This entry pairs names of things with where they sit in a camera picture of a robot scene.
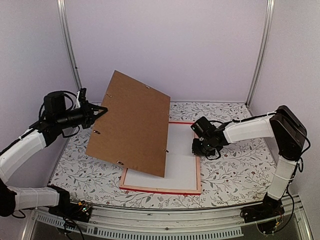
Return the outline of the brown cardboard backing board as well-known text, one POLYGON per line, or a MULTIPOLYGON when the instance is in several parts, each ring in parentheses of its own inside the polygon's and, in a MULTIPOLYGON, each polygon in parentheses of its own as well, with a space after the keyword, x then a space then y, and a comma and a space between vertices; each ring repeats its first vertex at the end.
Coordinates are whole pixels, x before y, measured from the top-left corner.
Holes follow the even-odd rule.
POLYGON ((171 98, 114 71, 93 125, 86 155, 124 168, 164 177, 171 98))

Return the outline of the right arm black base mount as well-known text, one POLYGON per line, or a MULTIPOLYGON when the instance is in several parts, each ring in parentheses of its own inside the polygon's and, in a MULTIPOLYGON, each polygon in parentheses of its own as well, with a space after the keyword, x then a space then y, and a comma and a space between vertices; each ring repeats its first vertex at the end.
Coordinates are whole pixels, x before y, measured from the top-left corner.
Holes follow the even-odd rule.
POLYGON ((243 207, 240 217, 245 223, 265 220, 285 213, 281 200, 275 200, 267 195, 264 196, 262 203, 243 207))

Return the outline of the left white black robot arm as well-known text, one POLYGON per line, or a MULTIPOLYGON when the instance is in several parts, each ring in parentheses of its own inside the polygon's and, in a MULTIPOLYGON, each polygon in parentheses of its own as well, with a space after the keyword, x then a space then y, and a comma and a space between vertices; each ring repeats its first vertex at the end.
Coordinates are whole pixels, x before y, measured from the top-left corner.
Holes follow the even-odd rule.
POLYGON ((21 188, 7 182, 33 155, 49 147, 59 136, 66 138, 64 130, 88 129, 108 112, 107 107, 90 103, 86 88, 76 94, 59 90, 43 98, 38 120, 0 152, 0 215, 8 217, 16 211, 48 207, 51 214, 64 218, 80 219, 89 216, 84 201, 71 203, 70 193, 57 186, 21 188))

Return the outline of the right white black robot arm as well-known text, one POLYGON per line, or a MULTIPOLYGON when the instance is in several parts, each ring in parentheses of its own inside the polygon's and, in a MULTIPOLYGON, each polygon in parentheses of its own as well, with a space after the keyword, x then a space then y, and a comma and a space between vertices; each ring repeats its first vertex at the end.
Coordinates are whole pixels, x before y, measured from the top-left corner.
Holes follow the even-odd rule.
POLYGON ((221 151, 229 145, 254 139, 263 139, 276 170, 267 190, 269 198, 259 206, 262 218, 269 218, 278 210, 278 203, 289 184, 294 180, 296 171, 302 171, 298 164, 303 162, 302 155, 310 147, 307 130, 296 115, 281 105, 275 111, 245 119, 233 119, 214 125, 213 120, 201 117, 191 129, 196 135, 191 151, 196 156, 204 156, 209 161, 221 158, 221 151))

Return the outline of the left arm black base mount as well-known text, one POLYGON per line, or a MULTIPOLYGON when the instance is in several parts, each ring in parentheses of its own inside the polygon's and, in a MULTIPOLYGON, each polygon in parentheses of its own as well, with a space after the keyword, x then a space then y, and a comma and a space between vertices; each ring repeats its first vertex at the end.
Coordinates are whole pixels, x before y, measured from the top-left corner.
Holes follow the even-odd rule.
POLYGON ((71 202, 70 194, 64 189, 55 189, 58 192, 58 204, 50 206, 48 212, 52 215, 68 218, 74 221, 88 223, 92 215, 92 205, 84 200, 71 202))

